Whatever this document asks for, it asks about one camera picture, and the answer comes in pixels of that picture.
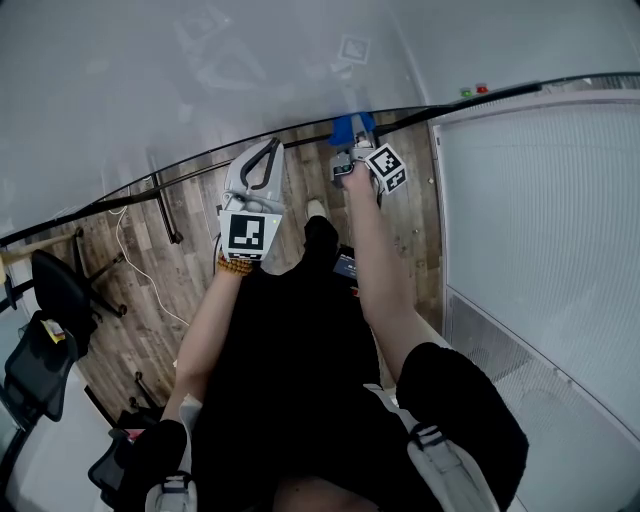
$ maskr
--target wooden floor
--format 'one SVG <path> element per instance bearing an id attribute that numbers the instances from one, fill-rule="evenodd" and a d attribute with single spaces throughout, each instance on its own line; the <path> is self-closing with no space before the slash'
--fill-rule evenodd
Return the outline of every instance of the wooden floor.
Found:
<path id="1" fill-rule="evenodd" d="M 396 113 L 377 115 L 378 122 L 393 122 Z M 331 132 L 329 123 L 318 123 L 277 134 L 291 142 Z M 161 181 L 239 155 L 257 140 L 198 157 L 164 171 Z M 414 283 L 418 312 L 441 330 L 441 235 L 436 185 L 426 123 L 383 137 L 405 159 L 411 187 L 384 197 L 382 211 L 394 235 L 394 243 Z M 283 198 L 286 213 L 265 268 L 280 274 L 300 260 L 303 251 L 305 205 L 319 198 L 338 230 L 340 242 L 350 244 L 345 196 L 329 183 L 329 158 L 335 149 L 327 142 L 305 144 L 285 150 Z M 176 228 L 184 236 L 181 244 L 170 244 L 156 201 L 129 206 L 122 219 L 120 239 L 132 263 L 149 274 L 167 309 L 189 322 L 200 298 L 211 282 L 213 237 L 219 232 L 216 205 L 227 167 L 211 171 L 167 189 L 167 202 Z M 131 193 L 150 188 L 150 182 L 131 187 Z M 69 232 L 82 226 L 85 268 L 92 273 L 112 259 L 120 248 L 116 242 L 119 215 L 103 213 L 66 225 L 38 238 Z M 69 261 L 64 244 L 53 252 Z M 164 404 L 173 381 L 173 361 L 186 327 L 158 305 L 153 286 L 125 262 L 118 264 L 96 283 L 114 304 L 126 304 L 121 320 L 102 312 L 104 323 L 91 339 L 88 355 L 78 366 L 90 388 L 112 417 L 129 408 L 129 397 L 144 404 L 134 385 L 141 371 L 152 396 Z"/>

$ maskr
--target white strap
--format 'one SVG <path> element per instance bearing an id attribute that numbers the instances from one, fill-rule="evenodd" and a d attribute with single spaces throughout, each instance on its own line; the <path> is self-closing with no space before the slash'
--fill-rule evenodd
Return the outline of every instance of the white strap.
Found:
<path id="1" fill-rule="evenodd" d="M 196 420 L 200 415 L 202 404 L 199 400 L 196 400 L 191 395 L 187 395 L 178 410 L 178 416 L 184 426 L 184 430 L 187 433 L 187 445 L 185 446 L 184 453 L 182 454 L 182 460 L 180 461 L 180 467 L 178 471 L 184 471 L 191 474 L 191 435 L 193 429 L 196 426 Z"/>

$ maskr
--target leg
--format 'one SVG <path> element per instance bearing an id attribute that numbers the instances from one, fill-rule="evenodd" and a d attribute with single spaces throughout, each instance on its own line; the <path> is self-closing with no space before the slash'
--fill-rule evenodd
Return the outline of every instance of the leg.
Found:
<path id="1" fill-rule="evenodd" d="M 338 232 L 331 223 L 316 215 L 304 227 L 305 252 L 298 266 L 316 271 L 331 271 L 338 252 Z"/>

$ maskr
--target chair leg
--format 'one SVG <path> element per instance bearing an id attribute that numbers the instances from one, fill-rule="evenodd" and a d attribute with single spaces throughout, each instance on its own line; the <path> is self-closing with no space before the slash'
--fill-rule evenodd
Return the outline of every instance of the chair leg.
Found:
<path id="1" fill-rule="evenodd" d="M 144 397 L 144 399 L 147 401 L 147 404 L 149 404 L 149 408 L 151 408 L 151 409 L 159 409 L 160 407 L 158 406 L 158 404 L 156 404 L 156 402 L 153 400 L 153 398 L 151 398 L 151 395 L 149 394 L 149 392 L 142 385 L 142 373 L 141 372 L 136 372 L 136 385 L 138 386 L 138 389 L 140 389 L 140 392 L 142 393 L 142 396 Z"/>
<path id="2" fill-rule="evenodd" d="M 73 248 L 73 266 L 75 267 L 76 275 L 85 277 L 84 268 L 82 267 L 82 259 L 80 258 L 80 246 L 78 245 L 78 238 L 84 236 L 82 228 L 78 228 L 73 235 L 71 247 Z"/>
<path id="3" fill-rule="evenodd" d="M 91 295 L 91 300 L 93 302 L 102 306 L 105 310 L 107 310 L 112 315 L 117 316 L 118 318 L 122 318 L 124 315 L 127 314 L 127 306 L 125 306 L 124 304 L 120 304 L 118 309 L 116 309 L 111 304 L 109 304 L 105 300 L 105 298 L 102 295 L 100 295 L 97 291 L 95 291 L 93 288 L 90 289 L 89 293 Z"/>
<path id="4" fill-rule="evenodd" d="M 118 253 L 118 255 L 113 258 L 109 263 L 107 263 L 104 267 L 98 270 L 95 274 L 89 277 L 89 282 L 93 283 L 96 279 L 101 277 L 107 270 L 113 267 L 115 264 L 120 263 L 124 260 L 124 254 Z"/>

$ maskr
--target black cable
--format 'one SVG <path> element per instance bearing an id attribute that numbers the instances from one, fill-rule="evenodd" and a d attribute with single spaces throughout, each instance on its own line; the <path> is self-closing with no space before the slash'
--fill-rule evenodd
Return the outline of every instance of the black cable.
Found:
<path id="1" fill-rule="evenodd" d="M 218 233 L 215 237 L 215 244 L 213 244 L 213 275 L 216 275 L 216 261 L 218 261 L 218 242 L 220 242 L 220 235 L 222 232 Z"/>

